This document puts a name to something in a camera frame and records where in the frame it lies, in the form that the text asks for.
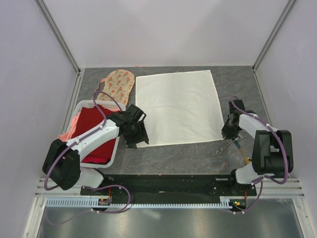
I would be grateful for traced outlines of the white cloth napkin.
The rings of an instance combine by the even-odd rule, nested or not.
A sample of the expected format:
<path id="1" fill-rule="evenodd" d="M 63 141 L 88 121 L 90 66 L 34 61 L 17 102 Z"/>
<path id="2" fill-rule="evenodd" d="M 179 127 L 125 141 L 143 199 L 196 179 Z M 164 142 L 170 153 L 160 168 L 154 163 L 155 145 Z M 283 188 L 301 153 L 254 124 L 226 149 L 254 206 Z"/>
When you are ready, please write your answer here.
<path id="1" fill-rule="evenodd" d="M 138 76 L 135 104 L 146 114 L 140 148 L 222 140 L 220 102 L 210 70 Z"/>

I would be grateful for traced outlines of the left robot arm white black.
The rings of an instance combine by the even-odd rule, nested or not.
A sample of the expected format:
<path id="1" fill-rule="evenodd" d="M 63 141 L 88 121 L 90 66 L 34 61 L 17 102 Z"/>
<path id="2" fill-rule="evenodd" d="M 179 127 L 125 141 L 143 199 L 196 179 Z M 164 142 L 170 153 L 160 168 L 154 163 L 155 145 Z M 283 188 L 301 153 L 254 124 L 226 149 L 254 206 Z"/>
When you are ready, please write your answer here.
<path id="1" fill-rule="evenodd" d="M 46 175 L 46 191 L 57 187 L 69 190 L 76 185 L 91 187 L 96 194 L 103 195 L 108 191 L 108 182 L 97 168 L 82 167 L 82 160 L 104 143 L 120 136 L 128 148 L 149 142 L 144 123 L 146 114 L 137 106 L 131 105 L 125 111 L 102 116 L 99 124 L 83 134 L 65 142 L 56 139 L 51 143 L 42 167 Z"/>

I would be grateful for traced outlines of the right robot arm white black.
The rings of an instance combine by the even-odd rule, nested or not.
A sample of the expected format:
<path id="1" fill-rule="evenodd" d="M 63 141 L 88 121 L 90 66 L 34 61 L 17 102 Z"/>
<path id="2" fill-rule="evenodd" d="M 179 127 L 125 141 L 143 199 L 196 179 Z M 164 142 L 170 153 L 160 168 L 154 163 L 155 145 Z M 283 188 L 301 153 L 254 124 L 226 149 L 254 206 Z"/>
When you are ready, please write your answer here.
<path id="1" fill-rule="evenodd" d="M 257 184 L 269 179 L 277 184 L 285 184 L 293 171 L 292 135 L 287 130 L 279 130 L 263 121 L 252 110 L 246 110 L 243 101 L 232 96 L 229 115 L 221 129 L 224 139 L 237 139 L 240 131 L 246 131 L 253 139 L 251 162 L 231 172 L 227 182 L 228 192 L 238 195 L 245 184 Z"/>

